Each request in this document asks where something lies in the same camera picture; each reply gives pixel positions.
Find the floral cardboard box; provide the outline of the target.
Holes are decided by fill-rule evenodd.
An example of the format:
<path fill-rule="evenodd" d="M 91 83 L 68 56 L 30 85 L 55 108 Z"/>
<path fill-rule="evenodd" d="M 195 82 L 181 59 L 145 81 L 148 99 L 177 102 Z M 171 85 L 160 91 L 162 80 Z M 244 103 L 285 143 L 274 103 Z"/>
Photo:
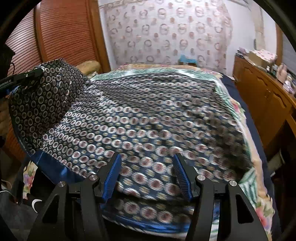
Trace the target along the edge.
<path fill-rule="evenodd" d="M 265 49 L 250 51 L 248 54 L 249 60 L 255 65 L 267 68 L 271 67 L 277 59 L 277 54 L 271 53 Z"/>

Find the mustard patterned folded cloth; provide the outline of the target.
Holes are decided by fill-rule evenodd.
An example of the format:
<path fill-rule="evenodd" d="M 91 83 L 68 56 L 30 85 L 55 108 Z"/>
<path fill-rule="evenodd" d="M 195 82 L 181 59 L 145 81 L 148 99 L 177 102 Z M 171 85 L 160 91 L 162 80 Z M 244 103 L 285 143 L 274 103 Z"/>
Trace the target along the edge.
<path fill-rule="evenodd" d="M 87 78 L 92 78 L 101 72 L 101 65 L 97 61 L 89 60 L 76 66 Z"/>

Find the teal object on bed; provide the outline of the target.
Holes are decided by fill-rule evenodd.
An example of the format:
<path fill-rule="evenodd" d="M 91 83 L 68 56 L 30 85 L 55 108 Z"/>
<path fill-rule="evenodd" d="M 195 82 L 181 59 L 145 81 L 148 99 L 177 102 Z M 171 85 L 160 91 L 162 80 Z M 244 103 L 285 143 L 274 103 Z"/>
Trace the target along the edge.
<path fill-rule="evenodd" d="M 189 66 L 194 66 L 197 67 L 197 60 L 195 59 L 190 59 L 186 57 L 185 55 L 181 55 L 180 58 L 178 59 L 178 64 L 179 65 L 189 65 Z"/>

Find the wooden dresser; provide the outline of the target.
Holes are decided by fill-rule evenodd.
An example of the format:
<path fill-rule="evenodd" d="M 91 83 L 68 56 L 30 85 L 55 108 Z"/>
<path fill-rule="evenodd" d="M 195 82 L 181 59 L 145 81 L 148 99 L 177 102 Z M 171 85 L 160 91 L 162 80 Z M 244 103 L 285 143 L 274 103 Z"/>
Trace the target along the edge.
<path fill-rule="evenodd" d="M 233 77 L 240 96 L 247 104 L 268 154 L 279 146 L 280 131 L 285 123 L 295 134 L 295 98 L 282 84 L 244 58 L 235 56 Z"/>

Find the pink bottle on dresser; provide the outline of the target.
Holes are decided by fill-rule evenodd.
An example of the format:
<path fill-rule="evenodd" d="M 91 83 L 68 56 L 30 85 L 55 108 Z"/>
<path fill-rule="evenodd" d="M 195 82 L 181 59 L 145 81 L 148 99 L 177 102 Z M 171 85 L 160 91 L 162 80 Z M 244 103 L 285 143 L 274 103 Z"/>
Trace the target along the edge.
<path fill-rule="evenodd" d="M 287 66 L 283 63 L 280 64 L 277 68 L 276 78 L 279 82 L 284 84 L 287 78 Z"/>

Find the navy blue bed sheet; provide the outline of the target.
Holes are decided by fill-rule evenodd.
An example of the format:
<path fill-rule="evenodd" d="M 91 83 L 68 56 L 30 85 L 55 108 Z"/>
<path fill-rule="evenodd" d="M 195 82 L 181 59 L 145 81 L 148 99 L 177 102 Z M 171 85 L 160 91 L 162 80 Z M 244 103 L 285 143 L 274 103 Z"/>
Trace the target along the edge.
<path fill-rule="evenodd" d="M 264 225 L 264 229 L 267 231 L 268 239 L 276 240 L 281 233 L 280 219 L 278 216 L 276 203 L 274 202 L 273 182 L 268 170 L 267 160 L 262 147 L 260 136 L 249 113 L 247 104 L 241 98 L 237 88 L 235 87 L 234 81 L 224 74 L 222 74 L 221 81 L 227 88 L 230 96 L 237 102 L 239 102 L 240 106 L 244 110 L 244 114 L 246 116 L 244 126 L 251 149 L 252 161 L 256 169 L 257 192 L 259 201 L 262 203 L 263 206 L 273 208 L 273 213 L 267 217 L 264 217 L 262 220 L 262 224 Z"/>

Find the wooden louvered wardrobe door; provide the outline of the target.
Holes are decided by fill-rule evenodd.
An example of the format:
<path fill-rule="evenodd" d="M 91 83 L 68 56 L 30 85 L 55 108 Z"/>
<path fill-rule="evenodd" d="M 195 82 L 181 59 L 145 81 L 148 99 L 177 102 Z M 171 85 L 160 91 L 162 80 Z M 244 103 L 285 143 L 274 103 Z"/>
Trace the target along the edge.
<path fill-rule="evenodd" d="M 77 66 L 100 63 L 100 72 L 110 71 L 98 1 L 27 1 L 29 8 L 16 14 L 17 22 L 6 36 L 15 55 L 8 74 L 63 58 Z"/>

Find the palm leaf print sheet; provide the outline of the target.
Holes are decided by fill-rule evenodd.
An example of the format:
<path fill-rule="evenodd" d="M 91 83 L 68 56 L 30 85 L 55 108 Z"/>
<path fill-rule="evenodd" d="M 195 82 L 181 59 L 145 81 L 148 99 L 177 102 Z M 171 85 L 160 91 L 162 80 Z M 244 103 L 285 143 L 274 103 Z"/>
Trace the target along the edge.
<path fill-rule="evenodd" d="M 180 152 L 195 170 L 214 182 L 236 179 L 252 205 L 258 200 L 256 169 L 240 104 L 221 74 L 185 68 L 116 70 L 90 79 L 104 96 L 102 109 L 121 118 L 137 116 L 130 128 L 165 140 L 152 152 L 165 158 Z"/>

